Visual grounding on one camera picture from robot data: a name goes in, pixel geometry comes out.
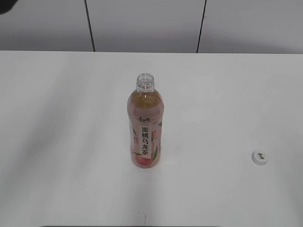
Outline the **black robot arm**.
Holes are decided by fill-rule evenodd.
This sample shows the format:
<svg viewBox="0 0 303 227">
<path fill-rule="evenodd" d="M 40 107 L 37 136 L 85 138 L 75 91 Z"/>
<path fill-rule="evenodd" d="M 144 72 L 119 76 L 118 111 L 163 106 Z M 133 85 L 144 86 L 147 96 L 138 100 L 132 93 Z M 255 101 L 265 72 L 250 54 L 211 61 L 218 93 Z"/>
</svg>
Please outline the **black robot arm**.
<svg viewBox="0 0 303 227">
<path fill-rule="evenodd" d="M 15 6 L 18 0 L 0 0 L 0 14 L 3 15 Z"/>
</svg>

